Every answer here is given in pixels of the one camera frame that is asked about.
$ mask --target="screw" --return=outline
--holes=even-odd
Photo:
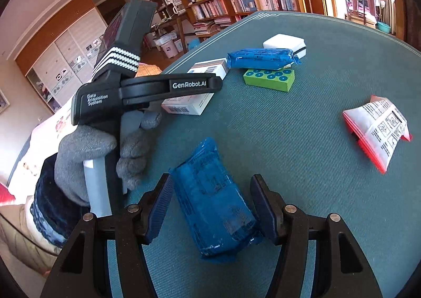
[[[138,206],[137,204],[130,204],[130,205],[127,207],[127,211],[128,211],[129,213],[136,213],[136,212],[138,212],[138,211],[139,211],[139,206]]]
[[[340,221],[340,216],[338,214],[333,213],[333,214],[330,214],[330,219],[333,222],[339,222]]]
[[[93,213],[86,213],[85,215],[83,215],[83,220],[88,222],[90,220],[93,219]]]
[[[285,211],[286,211],[286,212],[288,212],[288,213],[293,214],[293,213],[295,213],[295,212],[297,211],[297,207],[296,207],[295,205],[288,204],[288,205],[285,207]]]

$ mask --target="green box with blue dots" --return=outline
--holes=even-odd
[[[288,92],[294,83],[295,74],[294,70],[285,68],[275,71],[249,69],[243,77],[248,85]]]

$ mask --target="green table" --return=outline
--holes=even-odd
[[[307,55],[293,66],[289,93],[244,84],[231,70],[222,91],[200,117],[165,114],[137,202],[163,172],[213,137],[222,161],[246,201],[250,178],[260,173],[271,190],[308,214],[339,213],[370,262],[385,298],[394,297],[421,259],[421,54],[382,32],[325,16],[257,12],[208,39],[165,70],[185,73],[195,63],[262,47],[275,34],[304,38]],[[386,175],[357,146],[342,111],[388,97],[414,135],[400,141]],[[159,297],[264,297],[279,247],[264,241],[236,262],[199,258],[174,197],[161,233],[145,256]],[[302,297],[309,297],[314,266],[309,245]]]

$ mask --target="white wardrobe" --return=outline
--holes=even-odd
[[[106,28],[100,13],[92,9],[58,37],[33,65],[28,79],[53,111],[91,79]]]

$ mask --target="red and white package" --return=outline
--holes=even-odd
[[[406,119],[387,98],[372,95],[369,103],[342,114],[349,130],[359,138],[358,145],[382,174],[399,139],[412,139]]]

